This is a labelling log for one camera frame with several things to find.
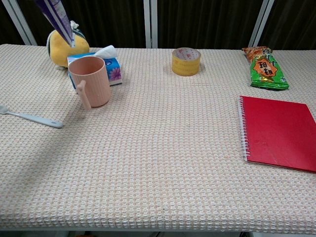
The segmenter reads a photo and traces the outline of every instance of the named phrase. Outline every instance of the spiral binding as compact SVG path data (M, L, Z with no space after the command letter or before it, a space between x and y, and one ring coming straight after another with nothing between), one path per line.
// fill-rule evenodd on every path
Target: spiral binding
M240 132L241 132L241 146L242 155L245 161L247 161L247 156L250 155L249 142L247 136L247 126L245 121L245 111L243 109L243 98L240 96L238 98L238 112L239 112L239 122L240 122Z

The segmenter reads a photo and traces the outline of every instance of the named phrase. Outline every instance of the mug handle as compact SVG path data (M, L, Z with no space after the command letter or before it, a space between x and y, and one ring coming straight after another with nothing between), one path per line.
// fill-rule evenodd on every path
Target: mug handle
M86 81L85 80L82 80L78 85L77 85L77 92L80 96L80 99L81 99L81 102L83 104L83 107L85 110L91 110L91 105L89 103L89 100L87 98L87 95L85 94L85 84L86 84Z

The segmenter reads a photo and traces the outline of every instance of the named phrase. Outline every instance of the pink mug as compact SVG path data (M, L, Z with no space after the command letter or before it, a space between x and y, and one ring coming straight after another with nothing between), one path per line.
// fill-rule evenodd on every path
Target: pink mug
M111 97L104 60L86 56L73 61L68 70L85 110L106 104Z

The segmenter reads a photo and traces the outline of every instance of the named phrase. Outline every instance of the tissue box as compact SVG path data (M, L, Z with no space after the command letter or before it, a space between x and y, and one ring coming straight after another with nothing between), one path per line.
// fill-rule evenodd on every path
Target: tissue box
M78 58L81 58L83 56L87 56L87 55L93 55L95 53L83 53L83 54L77 54L77 55L71 55L71 56L68 56L67 57L67 60L68 60L68 66L69 64L78 59ZM107 69L107 72L108 72L108 78L109 78L109 83L110 83L110 86L111 85L117 85L117 84L122 84L122 78L121 78L121 75L120 75L120 66L119 66L119 63L118 61L116 60L116 58L107 58L107 59L103 59L104 62L105 62L105 67ZM73 84L73 87L74 89L76 89L76 86L71 78L71 75L70 73L68 72L68 75L70 77L70 80Z

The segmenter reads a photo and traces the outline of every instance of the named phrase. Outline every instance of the green snack bag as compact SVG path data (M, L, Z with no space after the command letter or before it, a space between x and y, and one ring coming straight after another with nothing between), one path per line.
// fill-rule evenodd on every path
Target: green snack bag
M283 72L272 56L268 47L251 47L242 49L250 65L251 86L270 90L286 90L289 88Z

